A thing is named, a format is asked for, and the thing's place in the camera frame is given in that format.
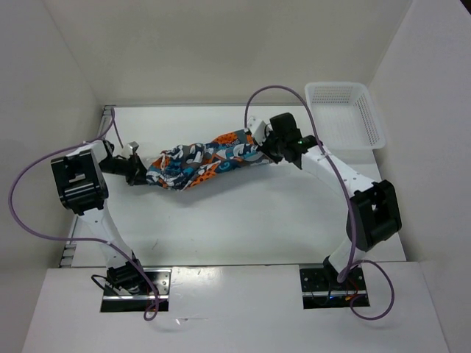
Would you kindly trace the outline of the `colourful patterned shorts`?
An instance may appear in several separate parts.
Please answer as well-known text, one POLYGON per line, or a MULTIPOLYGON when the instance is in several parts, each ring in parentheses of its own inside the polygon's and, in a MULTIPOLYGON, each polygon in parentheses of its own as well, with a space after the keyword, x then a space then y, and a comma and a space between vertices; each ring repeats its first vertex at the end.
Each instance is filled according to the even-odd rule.
POLYGON ((244 130, 228 132, 207 143, 177 145, 150 161, 146 182, 168 190, 193 188, 220 174, 271 160, 258 151, 244 130))

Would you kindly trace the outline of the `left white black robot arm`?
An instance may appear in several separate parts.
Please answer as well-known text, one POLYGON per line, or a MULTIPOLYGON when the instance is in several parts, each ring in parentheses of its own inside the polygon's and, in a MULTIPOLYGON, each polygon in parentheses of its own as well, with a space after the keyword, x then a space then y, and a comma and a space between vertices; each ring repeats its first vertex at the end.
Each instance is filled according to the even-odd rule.
POLYGON ((124 242, 112 219, 105 174, 122 176, 130 186, 146 184, 146 168, 137 154, 138 144, 127 144, 114 155, 114 145, 98 140, 51 160, 59 199, 99 240, 105 258, 107 282, 131 294, 151 291, 147 276, 133 250, 124 242))

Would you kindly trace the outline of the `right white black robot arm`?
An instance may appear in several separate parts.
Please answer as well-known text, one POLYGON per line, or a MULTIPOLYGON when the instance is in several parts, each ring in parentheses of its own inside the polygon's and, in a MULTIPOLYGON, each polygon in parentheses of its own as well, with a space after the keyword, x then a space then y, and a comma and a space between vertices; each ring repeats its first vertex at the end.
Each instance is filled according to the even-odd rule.
POLYGON ((313 135, 303 137, 292 114, 277 115, 269 123, 251 117, 247 132, 257 150, 272 162, 292 163, 346 198, 347 237, 322 263, 322 278, 329 288, 341 288, 349 279, 350 269, 367 252, 402 228, 393 184, 360 174, 313 135))

